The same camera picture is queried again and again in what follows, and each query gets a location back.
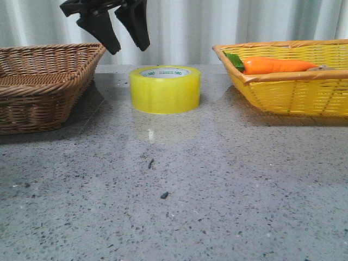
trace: green leaf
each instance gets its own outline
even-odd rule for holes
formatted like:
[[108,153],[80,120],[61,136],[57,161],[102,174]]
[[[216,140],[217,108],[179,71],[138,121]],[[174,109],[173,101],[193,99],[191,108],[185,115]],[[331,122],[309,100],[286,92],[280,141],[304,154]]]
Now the green leaf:
[[235,53],[225,53],[226,57],[231,61],[234,67],[237,68],[238,71],[243,72],[244,71],[244,64],[240,60],[239,56]]

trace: packing tape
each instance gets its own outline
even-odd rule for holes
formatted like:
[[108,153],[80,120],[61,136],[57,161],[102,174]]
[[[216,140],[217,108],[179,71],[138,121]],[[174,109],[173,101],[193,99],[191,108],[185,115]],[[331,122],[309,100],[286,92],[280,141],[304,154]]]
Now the packing tape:
[[130,72],[130,95],[135,109],[146,113],[173,114],[200,103],[201,73],[185,66],[152,66]]

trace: tape core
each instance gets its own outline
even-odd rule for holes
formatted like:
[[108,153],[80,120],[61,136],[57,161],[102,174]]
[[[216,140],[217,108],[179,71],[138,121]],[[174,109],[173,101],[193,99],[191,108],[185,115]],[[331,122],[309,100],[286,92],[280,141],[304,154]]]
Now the tape core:
[[191,72],[182,68],[153,68],[150,70],[141,71],[140,74],[148,78],[159,78],[159,79],[168,79],[168,78],[178,78],[189,75]]

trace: toy carrot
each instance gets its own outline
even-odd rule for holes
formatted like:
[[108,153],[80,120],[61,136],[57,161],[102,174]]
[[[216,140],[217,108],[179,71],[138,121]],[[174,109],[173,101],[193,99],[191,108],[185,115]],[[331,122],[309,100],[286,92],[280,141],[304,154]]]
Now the toy carrot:
[[244,74],[264,74],[272,72],[301,72],[317,67],[302,60],[279,60],[268,57],[248,57],[244,61]]

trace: brown wicker basket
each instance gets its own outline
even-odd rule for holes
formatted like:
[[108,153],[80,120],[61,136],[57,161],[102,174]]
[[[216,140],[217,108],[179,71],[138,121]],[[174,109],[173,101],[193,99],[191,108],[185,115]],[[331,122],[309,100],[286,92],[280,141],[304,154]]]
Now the brown wicker basket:
[[105,51],[101,43],[0,48],[0,134],[60,128]]

